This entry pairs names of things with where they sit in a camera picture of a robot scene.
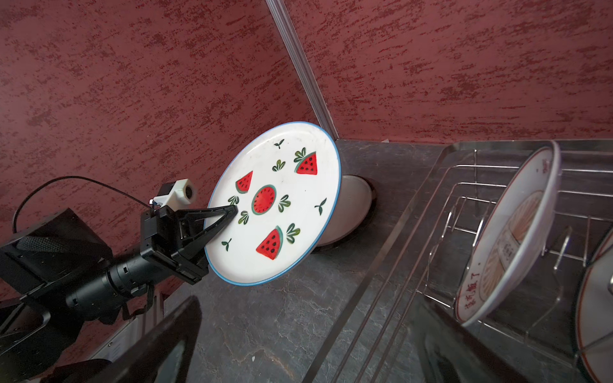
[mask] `metal wire rack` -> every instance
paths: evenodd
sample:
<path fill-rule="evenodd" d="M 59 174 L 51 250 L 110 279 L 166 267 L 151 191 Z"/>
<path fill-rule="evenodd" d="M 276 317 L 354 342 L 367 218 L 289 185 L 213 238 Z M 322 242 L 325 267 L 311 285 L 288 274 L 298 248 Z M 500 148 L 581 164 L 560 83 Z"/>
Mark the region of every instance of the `metal wire rack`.
<path fill-rule="evenodd" d="M 409 332 L 405 317 L 416 294 L 452 310 L 470 254 L 493 206 L 529 151 L 546 144 L 460 143 L 443 150 L 333 326 L 303 382 L 314 380 L 374 275 L 381 275 L 379 268 L 392 245 L 403 232 L 408 232 L 389 271 L 381 275 L 383 281 L 360 325 L 353 331 L 353 338 L 330 380 L 386 381 Z M 576 289 L 584 269 L 590 266 L 593 250 L 613 224 L 613 194 L 609 193 L 613 189 L 613 141 L 568 141 L 560 142 L 560 146 L 562 186 L 554 225 L 530 272 L 532 279 L 528 275 L 528 282 L 518 287 L 521 291 L 515 297 L 512 293 L 500 309 L 479 321 L 478 327 L 485 326 L 546 358 L 575 368 L 581 351 L 574 347 L 574 333 L 569 329 L 573 323 Z M 450 159 L 454 157 L 450 154 L 456 152 L 464 155 Z M 402 270 L 408 270 L 404 266 L 411 264 L 410 271 L 402 274 Z M 402 284 L 394 292 L 393 300 L 379 302 L 394 280 Z M 522 300 L 529 302 L 531 308 L 522 310 L 518 304 Z M 372 322 L 377 307 L 387 310 L 385 320 L 374 339 L 365 340 L 364 329 Z M 582 351 L 612 336 L 608 334 Z M 348 378 L 345 367 L 359 343 L 368 345 L 368 354 L 359 357 L 361 366 L 357 374 Z"/>

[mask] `white dish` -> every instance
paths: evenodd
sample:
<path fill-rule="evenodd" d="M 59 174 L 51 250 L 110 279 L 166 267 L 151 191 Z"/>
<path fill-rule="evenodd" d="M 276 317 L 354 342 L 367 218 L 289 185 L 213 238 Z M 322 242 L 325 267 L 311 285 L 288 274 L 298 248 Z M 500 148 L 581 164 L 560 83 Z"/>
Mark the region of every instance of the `white dish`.
<path fill-rule="evenodd" d="M 230 163 L 209 201 L 238 206 L 233 222 L 205 247 L 213 271 L 241 286 L 289 271 L 324 232 L 340 181 L 336 145 L 319 126 L 287 123 L 260 135 Z"/>
<path fill-rule="evenodd" d="M 613 295 L 608 291 L 613 275 L 613 229 L 604 238 L 585 271 L 575 307 L 575 335 L 580 349 L 613 332 Z M 581 354 L 595 382 L 613 381 L 613 338 Z"/>
<path fill-rule="evenodd" d="M 463 326 L 487 315 L 524 279 L 554 221 L 560 148 L 551 141 L 517 171 L 496 204 L 468 263 L 455 299 Z"/>

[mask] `metal corner strip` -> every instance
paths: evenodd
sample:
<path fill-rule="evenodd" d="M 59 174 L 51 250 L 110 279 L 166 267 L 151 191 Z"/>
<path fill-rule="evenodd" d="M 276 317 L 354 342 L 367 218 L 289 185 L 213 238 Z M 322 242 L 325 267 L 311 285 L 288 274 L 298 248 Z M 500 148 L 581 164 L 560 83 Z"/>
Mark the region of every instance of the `metal corner strip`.
<path fill-rule="evenodd" d="M 298 77 L 305 89 L 306 96 L 311 102 L 319 125 L 328 132 L 334 140 L 338 140 L 338 132 L 332 121 L 332 116 L 330 116 L 330 111 L 326 106 L 324 96 L 321 94 L 319 85 L 317 85 L 317 80 L 308 63 L 304 49 L 302 49 L 292 20 L 289 18 L 285 3 L 283 0 L 266 0 L 266 4 L 268 4 L 270 13 L 272 13 L 272 17 L 275 19 L 276 27 L 279 29 L 289 57 L 294 63 Z"/>

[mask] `blue rim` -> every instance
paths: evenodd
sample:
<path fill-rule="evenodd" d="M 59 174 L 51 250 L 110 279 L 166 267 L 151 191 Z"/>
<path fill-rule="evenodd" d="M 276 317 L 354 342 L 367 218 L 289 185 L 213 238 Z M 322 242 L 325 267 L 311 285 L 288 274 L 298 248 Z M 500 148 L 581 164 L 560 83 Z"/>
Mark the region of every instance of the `blue rim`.
<path fill-rule="evenodd" d="M 338 148 L 337 145 L 334 143 L 334 139 L 332 139 L 332 137 L 330 136 L 330 134 L 328 134 L 328 132 L 326 132 L 324 129 L 322 129 L 321 127 L 315 125 L 315 124 L 311 124 L 308 123 L 306 121 L 293 121 L 291 123 L 284 123 L 281 124 L 279 126 L 275 126 L 272 129 L 269 129 L 267 131 L 265 131 L 264 133 L 262 133 L 261 135 L 257 136 L 254 140 L 252 140 L 251 142 L 257 140 L 258 138 L 262 137 L 264 134 L 270 132 L 270 131 L 274 131 L 275 129 L 281 128 L 283 126 L 287 126 L 287 125 L 292 125 L 292 124 L 308 124 L 310 126 L 314 126 L 317 129 L 319 129 L 320 131 L 322 131 L 323 133 L 325 133 L 325 135 L 328 137 L 328 139 L 332 142 L 332 145 L 334 146 L 334 150 L 337 152 L 337 161 L 338 161 L 338 185 L 337 185 L 337 194 L 334 197 L 334 204 L 332 205 L 332 209 L 330 211 L 330 215 L 328 216 L 328 220 L 326 221 L 326 224 L 324 225 L 324 227 L 321 229 L 319 235 L 317 236 L 317 238 L 315 239 L 315 241 L 313 242 L 313 244 L 311 245 L 311 247 L 309 247 L 306 252 L 304 254 L 302 254 L 300 256 L 300 258 L 298 258 L 291 266 L 289 266 L 287 269 L 283 270 L 281 273 L 278 273 L 275 276 L 271 276 L 268 279 L 265 279 L 263 281 L 260 282 L 253 282 L 253 283 L 240 283 L 240 282 L 235 282 L 235 281 L 231 281 L 229 279 L 227 279 L 225 276 L 219 274 L 219 272 L 217 271 L 217 269 L 215 268 L 215 266 L 213 266 L 213 264 L 211 263 L 211 259 L 208 256 L 208 251 L 207 248 L 204 247 L 204 253 L 207 255 L 207 261 L 209 266 L 211 266 L 211 268 L 213 269 L 213 271 L 215 272 L 215 274 L 217 274 L 221 279 L 223 279 L 224 281 L 231 283 L 233 285 L 236 286 L 258 286 L 260 284 L 264 284 L 264 283 L 268 283 L 270 281 L 273 281 L 276 278 L 279 278 L 281 275 L 284 275 L 285 273 L 287 273 L 289 270 L 292 270 L 297 264 L 300 263 L 300 261 L 306 257 L 307 255 L 310 254 L 310 252 L 313 250 L 313 248 L 315 247 L 315 245 L 317 245 L 317 242 L 319 242 L 319 239 L 321 238 L 322 234 L 324 233 L 324 231 L 326 230 L 326 227 L 328 227 L 328 223 L 330 222 L 330 218 L 332 218 L 332 214 L 334 214 L 334 209 L 336 209 L 337 207 L 337 202 L 338 202 L 338 195 L 341 191 L 341 180 L 343 178 L 343 173 L 341 170 L 341 157 L 338 154 Z M 242 154 L 242 152 L 247 148 L 244 147 L 237 155 L 236 157 L 234 157 L 234 159 L 232 160 L 232 162 L 230 162 L 230 164 L 226 167 L 226 169 L 224 170 L 223 174 L 221 175 L 221 177 L 219 179 L 222 179 L 224 177 L 224 175 L 226 175 L 227 170 L 229 169 L 229 167 L 234 163 L 234 161 L 236 160 L 236 158 L 240 157 L 240 155 Z M 213 193 L 211 194 L 211 198 L 208 200 L 208 207 L 211 207 L 211 200 L 213 199 L 213 196 L 215 195 L 215 191 L 217 191 L 217 185 L 215 185 L 215 188 L 213 189 Z"/>

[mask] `watermelon slice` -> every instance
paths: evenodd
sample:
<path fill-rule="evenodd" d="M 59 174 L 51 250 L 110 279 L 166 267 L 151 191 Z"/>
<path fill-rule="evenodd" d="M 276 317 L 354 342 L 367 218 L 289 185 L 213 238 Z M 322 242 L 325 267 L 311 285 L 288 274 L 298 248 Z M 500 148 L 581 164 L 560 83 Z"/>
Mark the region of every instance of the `watermelon slice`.
<path fill-rule="evenodd" d="M 262 215 L 266 213 L 270 207 L 275 203 L 276 189 L 272 185 L 265 185 L 257 191 L 253 197 L 251 204 L 251 210 L 256 215 Z"/>
<path fill-rule="evenodd" d="M 317 154 L 312 152 L 302 157 L 298 165 L 296 165 L 296 173 L 298 174 L 317 174 Z"/>
<path fill-rule="evenodd" d="M 256 251 L 270 259 L 275 259 L 281 251 L 281 245 L 283 245 L 283 231 L 277 226 L 268 234 L 266 239 L 260 243 Z"/>
<path fill-rule="evenodd" d="M 245 194 L 249 191 L 249 187 L 251 186 L 251 176 L 253 176 L 253 170 L 247 173 L 243 178 L 236 181 L 236 190 L 239 193 Z"/>

